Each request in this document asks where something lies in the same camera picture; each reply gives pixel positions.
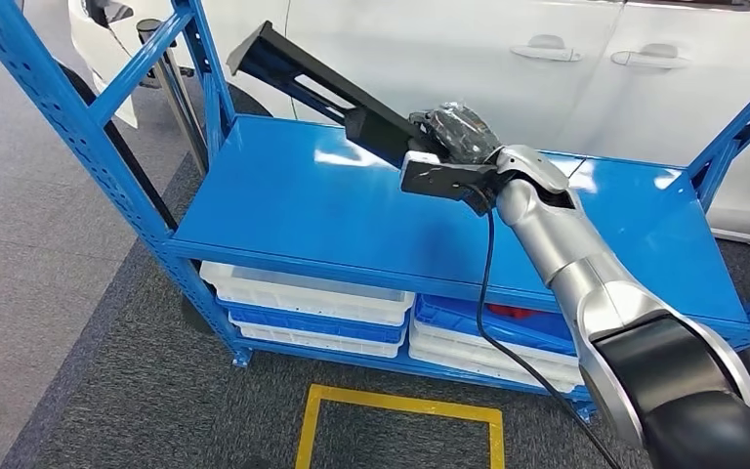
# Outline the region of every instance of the stacked trays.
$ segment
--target stacked trays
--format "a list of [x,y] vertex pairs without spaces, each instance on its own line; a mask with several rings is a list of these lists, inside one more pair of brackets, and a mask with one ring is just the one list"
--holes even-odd
[[413,293],[203,262],[229,321],[244,337],[393,358]]
[[[479,335],[476,303],[418,295],[411,316],[409,356],[413,359],[539,386]],[[490,336],[519,354],[559,391],[568,393],[584,385],[562,316],[513,320],[485,310],[483,322]]]

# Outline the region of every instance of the red object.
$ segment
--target red object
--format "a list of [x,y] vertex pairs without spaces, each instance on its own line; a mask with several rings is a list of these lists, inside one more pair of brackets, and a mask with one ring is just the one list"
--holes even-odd
[[538,311],[528,310],[525,308],[502,305],[487,305],[487,309],[499,316],[507,316],[516,320],[530,318],[531,316],[538,315],[540,313]]

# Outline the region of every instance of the car door handle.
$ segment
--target car door handle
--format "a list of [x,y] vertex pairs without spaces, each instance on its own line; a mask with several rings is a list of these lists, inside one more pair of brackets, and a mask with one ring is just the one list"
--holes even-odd
[[582,54],[564,46],[564,41],[553,34],[537,34],[525,45],[513,46],[510,52],[530,59],[553,62],[577,62]]
[[662,69],[683,68],[690,64],[671,44],[646,44],[639,51],[615,52],[610,61],[617,65]]

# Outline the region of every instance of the shelf surface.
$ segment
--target shelf surface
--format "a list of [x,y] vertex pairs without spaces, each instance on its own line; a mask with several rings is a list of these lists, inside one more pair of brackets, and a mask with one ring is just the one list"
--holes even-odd
[[[747,323],[690,182],[660,165],[546,152],[619,259],[682,313]],[[173,239],[189,258],[475,300],[487,223],[401,192],[399,173],[342,129],[240,116]],[[488,301],[556,311],[496,219]]]
[[[475,384],[478,386],[490,386],[493,388],[508,389],[523,393],[534,393],[547,395],[545,388],[532,386],[529,384],[508,381],[501,378],[494,378],[483,374],[473,373],[449,366],[442,366],[430,362],[415,360],[409,356],[409,341],[405,341],[398,349],[398,354],[393,359],[385,357],[372,357],[368,355],[349,354],[336,352],[333,350],[324,350],[311,347],[301,347],[298,345],[279,344],[266,340],[249,339],[243,337],[234,330],[234,337],[230,342],[237,347],[248,347],[252,350],[263,350],[277,354],[292,355],[306,359],[320,360],[324,362],[335,362],[351,364],[355,366],[365,366],[376,368],[384,371],[393,371],[397,373],[415,374],[426,376],[434,379],[447,379],[449,381],[458,381],[461,383]],[[568,399],[577,402],[589,402],[591,395],[584,386],[577,386],[569,393],[563,393]]]

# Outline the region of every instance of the white plastic tray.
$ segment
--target white plastic tray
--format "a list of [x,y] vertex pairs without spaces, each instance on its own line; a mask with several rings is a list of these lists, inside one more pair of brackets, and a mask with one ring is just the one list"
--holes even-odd
[[[548,379],[568,393],[584,385],[575,357],[502,342]],[[540,386],[530,374],[483,338],[433,327],[413,319],[409,332],[409,356],[424,362],[464,369],[487,376]]]
[[240,333],[244,337],[252,339],[269,340],[271,342],[301,345],[317,349],[336,350],[339,352],[349,352],[351,354],[386,357],[389,359],[393,359],[398,355],[398,348],[403,345],[403,341],[406,337],[406,329],[404,329],[400,342],[397,344],[388,344],[385,342],[353,339],[351,337],[342,337],[339,335],[320,334],[305,330],[286,329],[284,327],[240,322],[233,320],[230,315],[229,321],[240,328]]
[[384,325],[402,325],[415,301],[406,291],[216,262],[203,262],[199,275],[224,301]]

